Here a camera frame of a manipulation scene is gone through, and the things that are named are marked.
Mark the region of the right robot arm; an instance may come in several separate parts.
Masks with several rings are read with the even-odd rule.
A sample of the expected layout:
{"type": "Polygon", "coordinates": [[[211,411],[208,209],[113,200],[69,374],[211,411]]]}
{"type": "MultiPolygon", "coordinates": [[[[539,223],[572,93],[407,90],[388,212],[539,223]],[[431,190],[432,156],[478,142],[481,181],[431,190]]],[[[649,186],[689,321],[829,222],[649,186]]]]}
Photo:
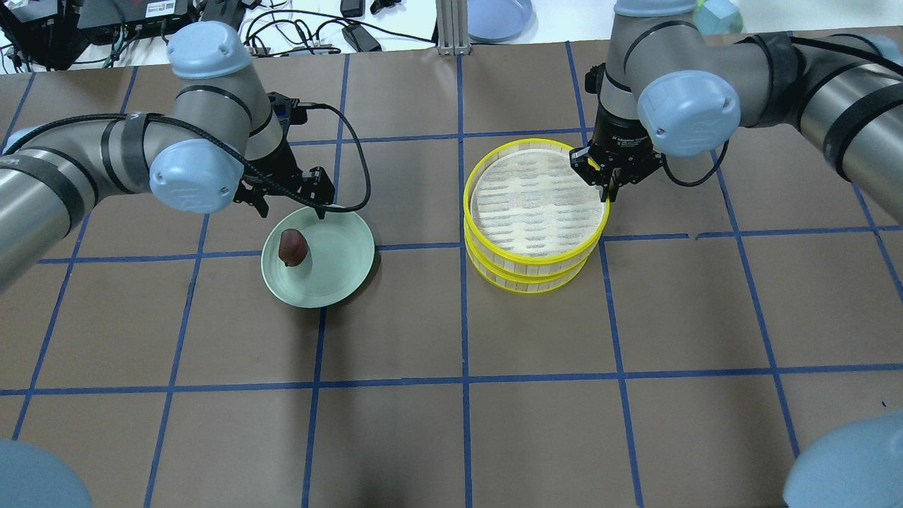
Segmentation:
{"type": "Polygon", "coordinates": [[[671,158],[726,147],[739,128],[787,124],[826,163],[901,219],[901,48],[880,35],[758,33],[713,46],[694,1],[618,1],[589,145],[571,168],[601,200],[671,158]]]}

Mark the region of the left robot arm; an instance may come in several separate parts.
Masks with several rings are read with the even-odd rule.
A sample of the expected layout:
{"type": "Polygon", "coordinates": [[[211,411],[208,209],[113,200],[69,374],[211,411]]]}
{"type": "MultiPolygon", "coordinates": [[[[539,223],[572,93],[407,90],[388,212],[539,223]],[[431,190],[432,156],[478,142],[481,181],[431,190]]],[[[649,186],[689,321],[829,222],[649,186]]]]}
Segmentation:
{"type": "Polygon", "coordinates": [[[334,205],[322,168],[304,174],[286,139],[306,104],[265,93],[238,32],[200,20],[167,46],[183,87],[170,115],[88,114],[9,139],[2,155],[2,289],[8,289],[106,198],[154,194],[177,211],[212,214],[268,195],[334,205]]]}

